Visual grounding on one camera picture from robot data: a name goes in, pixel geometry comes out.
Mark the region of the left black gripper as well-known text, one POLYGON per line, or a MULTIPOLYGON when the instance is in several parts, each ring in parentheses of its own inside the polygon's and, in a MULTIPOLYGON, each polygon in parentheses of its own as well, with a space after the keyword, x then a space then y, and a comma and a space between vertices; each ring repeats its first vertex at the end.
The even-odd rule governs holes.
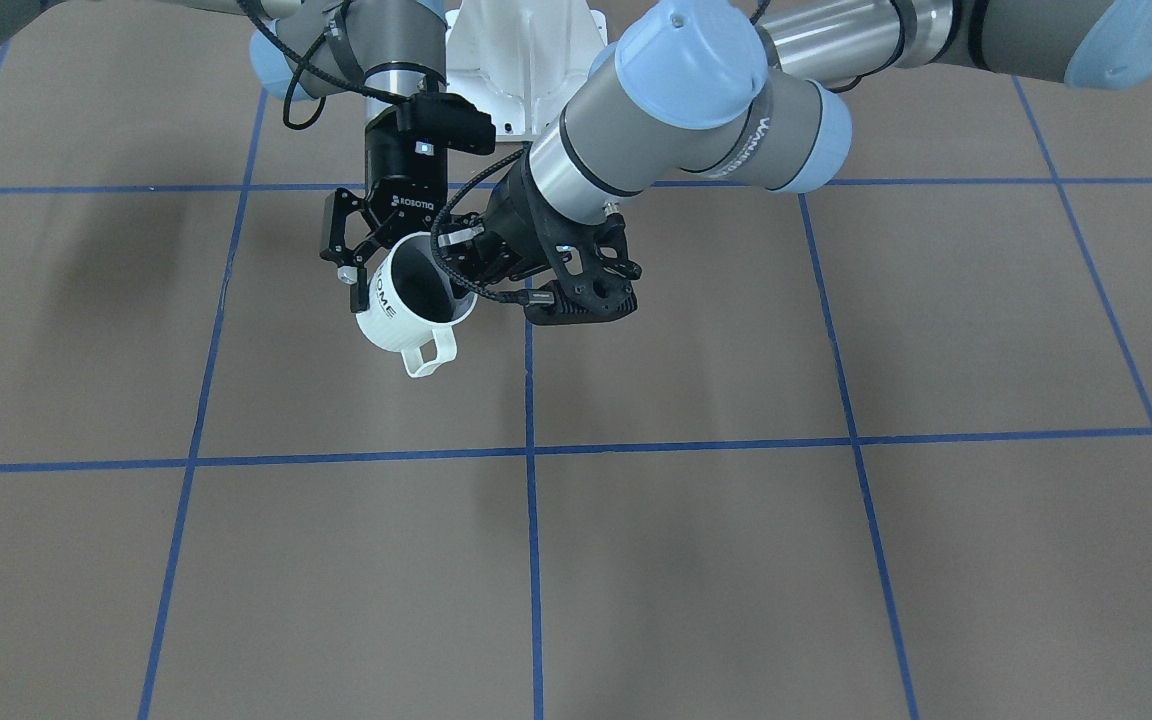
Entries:
POLYGON ((452 223, 435 234, 435 260, 452 263, 453 291, 506 291, 509 279, 552 268, 556 247, 577 228, 545 200, 529 160, 511 165, 490 195, 480 222, 452 223))

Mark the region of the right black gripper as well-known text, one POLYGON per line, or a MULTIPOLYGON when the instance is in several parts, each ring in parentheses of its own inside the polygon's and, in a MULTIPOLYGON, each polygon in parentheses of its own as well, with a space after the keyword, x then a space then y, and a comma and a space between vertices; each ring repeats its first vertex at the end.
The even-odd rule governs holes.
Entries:
POLYGON ((414 100, 391 106, 365 128, 367 192, 338 187, 324 200, 320 259, 333 263, 338 281, 349 287, 349 311, 364 313, 367 263, 408 234, 429 232, 448 188, 448 150, 420 132, 414 100), (364 240, 349 247, 348 219, 361 214, 364 240))

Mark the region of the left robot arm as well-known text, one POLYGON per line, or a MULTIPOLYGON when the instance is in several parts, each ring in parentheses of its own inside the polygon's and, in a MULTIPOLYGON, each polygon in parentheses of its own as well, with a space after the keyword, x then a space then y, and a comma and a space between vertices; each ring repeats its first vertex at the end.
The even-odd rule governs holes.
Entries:
POLYGON ((728 1, 658 1, 579 69, 579 88, 483 214, 440 211, 431 250, 454 282, 500 304, 573 300, 608 313, 641 268, 617 204, 670 170, 808 194, 849 154, 844 94, 887 70, 956 65, 1068 88, 1152 76, 1152 1, 810 1, 745 15, 728 1))

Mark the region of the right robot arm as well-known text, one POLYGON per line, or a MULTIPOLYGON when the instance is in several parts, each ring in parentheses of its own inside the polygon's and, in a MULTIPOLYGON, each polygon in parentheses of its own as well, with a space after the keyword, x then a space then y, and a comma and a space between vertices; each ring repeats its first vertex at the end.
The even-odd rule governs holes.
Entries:
POLYGON ((447 205, 450 118, 463 100, 445 77, 440 1, 191 1, 188 9, 247 18, 255 76, 282 100, 282 123, 314 126, 326 100, 372 104, 364 129, 365 185, 325 200, 321 259, 351 287, 349 309, 374 305, 365 286, 376 255, 429 232, 447 205))

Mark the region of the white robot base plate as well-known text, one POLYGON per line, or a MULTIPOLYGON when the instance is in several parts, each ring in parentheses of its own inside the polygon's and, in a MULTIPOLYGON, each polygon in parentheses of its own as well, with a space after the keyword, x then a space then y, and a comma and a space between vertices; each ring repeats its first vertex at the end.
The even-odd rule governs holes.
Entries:
POLYGON ((492 118, 495 141, 536 141, 608 44, 585 1, 462 1, 445 13, 445 79, 492 118))

